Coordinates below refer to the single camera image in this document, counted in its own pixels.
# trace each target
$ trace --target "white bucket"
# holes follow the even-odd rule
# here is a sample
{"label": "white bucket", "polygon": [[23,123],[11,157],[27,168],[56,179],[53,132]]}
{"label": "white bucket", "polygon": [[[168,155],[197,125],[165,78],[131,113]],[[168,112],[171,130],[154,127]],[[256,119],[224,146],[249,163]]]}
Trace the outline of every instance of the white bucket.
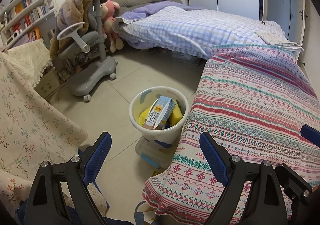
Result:
{"label": "white bucket", "polygon": [[[150,107],[160,96],[176,99],[179,103],[182,119],[174,126],[164,130],[149,130],[139,125],[139,117]],[[129,117],[131,123],[138,129],[142,136],[150,143],[150,146],[158,149],[168,149],[180,134],[183,124],[186,122],[189,113],[187,98],[178,90],[158,86],[152,87],[138,94],[130,103]]]}

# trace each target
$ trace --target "purple blanket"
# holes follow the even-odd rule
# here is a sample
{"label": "purple blanket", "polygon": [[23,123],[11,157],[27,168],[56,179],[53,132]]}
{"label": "purple blanket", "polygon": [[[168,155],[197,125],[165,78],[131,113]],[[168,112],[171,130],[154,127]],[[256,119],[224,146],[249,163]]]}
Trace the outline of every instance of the purple blanket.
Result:
{"label": "purple blanket", "polygon": [[[203,9],[203,8],[191,7],[191,6],[176,3],[176,2],[163,1],[163,2],[159,2],[159,3],[146,5],[144,7],[136,8],[132,11],[125,12],[124,14],[122,14],[119,17],[125,21],[131,21],[131,22],[138,21],[138,20],[145,19],[146,17],[159,12],[161,9],[164,9],[167,6],[177,6],[177,7],[180,7],[182,9],[186,10],[186,11]],[[123,34],[120,34],[120,37],[124,40],[127,40],[127,42],[129,43],[129,45],[131,47],[139,49],[139,50],[146,50],[146,49],[150,49],[150,48],[155,47],[155,44],[153,44],[153,43],[141,42],[141,41],[138,41],[137,39],[130,38],[130,37],[125,36]]]}

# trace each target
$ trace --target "blue patch on bucket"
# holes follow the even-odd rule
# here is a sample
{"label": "blue patch on bucket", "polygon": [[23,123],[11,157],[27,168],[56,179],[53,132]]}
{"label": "blue patch on bucket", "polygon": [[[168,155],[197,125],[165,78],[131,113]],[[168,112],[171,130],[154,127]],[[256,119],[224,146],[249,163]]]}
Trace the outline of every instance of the blue patch on bucket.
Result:
{"label": "blue patch on bucket", "polygon": [[144,103],[144,99],[146,98],[147,94],[151,93],[152,89],[148,89],[146,91],[144,91],[141,96],[140,96],[140,104]]}
{"label": "blue patch on bucket", "polygon": [[159,144],[159,145],[161,145],[162,147],[164,147],[164,148],[170,148],[172,145],[171,144],[167,144],[167,143],[165,143],[165,142],[161,142],[161,141],[159,141],[159,140],[154,140],[157,144]]}

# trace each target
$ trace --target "blue plaid blanket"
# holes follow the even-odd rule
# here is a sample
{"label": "blue plaid blanket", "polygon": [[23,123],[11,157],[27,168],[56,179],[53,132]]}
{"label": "blue plaid blanket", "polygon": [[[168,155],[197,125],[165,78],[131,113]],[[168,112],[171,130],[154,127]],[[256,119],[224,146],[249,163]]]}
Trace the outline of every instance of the blue plaid blanket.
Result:
{"label": "blue plaid blanket", "polygon": [[211,58],[214,45],[266,43],[255,33],[265,31],[284,38],[274,21],[262,23],[239,15],[214,10],[186,11],[167,6],[145,18],[126,13],[117,17],[113,30],[138,49],[162,47],[172,51]]}

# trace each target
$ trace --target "pink stuffed animal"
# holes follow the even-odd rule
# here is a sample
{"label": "pink stuffed animal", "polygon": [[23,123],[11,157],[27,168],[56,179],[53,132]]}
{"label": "pink stuffed animal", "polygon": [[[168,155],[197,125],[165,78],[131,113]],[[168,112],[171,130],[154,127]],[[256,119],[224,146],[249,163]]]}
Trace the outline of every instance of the pink stuffed animal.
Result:
{"label": "pink stuffed animal", "polygon": [[112,24],[115,21],[113,15],[115,14],[115,10],[119,8],[119,4],[111,0],[108,0],[106,3],[101,5],[103,29],[110,39],[110,51],[112,53],[114,53],[116,50],[121,50],[124,46],[119,35],[113,32],[112,29]]}

